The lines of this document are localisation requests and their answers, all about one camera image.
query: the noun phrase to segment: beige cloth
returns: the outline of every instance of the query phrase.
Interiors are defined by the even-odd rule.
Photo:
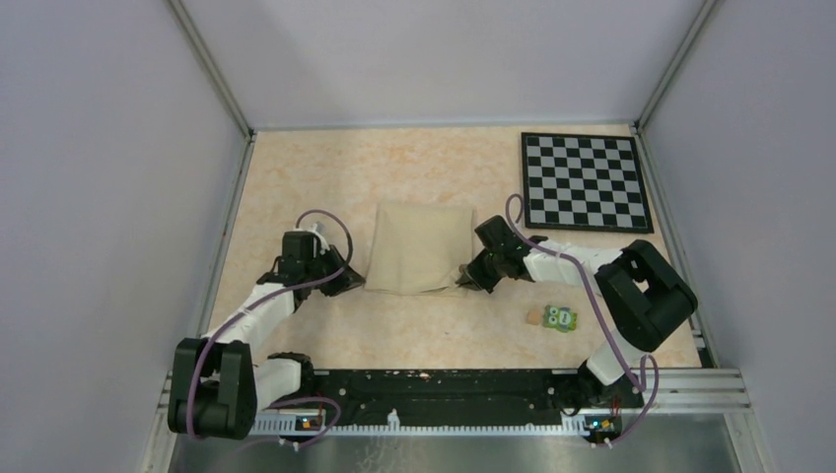
[[[459,294],[458,266],[473,257],[473,210],[438,205],[378,205],[366,289],[404,296]]]

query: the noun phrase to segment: checkered board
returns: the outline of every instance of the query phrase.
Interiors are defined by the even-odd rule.
[[[633,138],[523,133],[522,177],[530,229],[653,232]]]

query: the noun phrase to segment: green toy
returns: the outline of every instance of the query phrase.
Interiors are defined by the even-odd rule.
[[[578,327],[578,315],[568,307],[547,305],[543,314],[543,326],[560,332],[571,332]]]

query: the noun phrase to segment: white wall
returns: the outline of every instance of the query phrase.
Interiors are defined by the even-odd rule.
[[[726,2],[651,125],[721,360],[780,471],[833,471],[836,3]]]
[[[701,0],[186,0],[258,127],[634,120]]]
[[[162,0],[0,7],[0,471],[138,466],[242,145]]]

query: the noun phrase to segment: table top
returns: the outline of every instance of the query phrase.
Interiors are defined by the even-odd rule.
[[[346,223],[355,243],[351,265],[361,274],[368,268],[379,202],[468,206],[476,223],[503,214],[507,197],[522,190],[523,131],[630,135],[627,125],[259,132],[210,327],[244,301],[281,251],[282,235],[310,208],[327,209]],[[321,221],[345,255],[338,227]],[[667,254],[659,230],[641,236],[526,232],[596,247],[620,248],[640,237]],[[481,243],[473,238],[478,251]],[[531,309],[547,304],[576,311],[577,330],[561,333],[525,323]],[[337,298],[313,293],[254,357],[304,353],[318,369],[576,368],[603,340],[583,289],[504,280],[491,295],[463,298],[363,289]],[[655,356],[665,368],[700,366],[687,322]]]

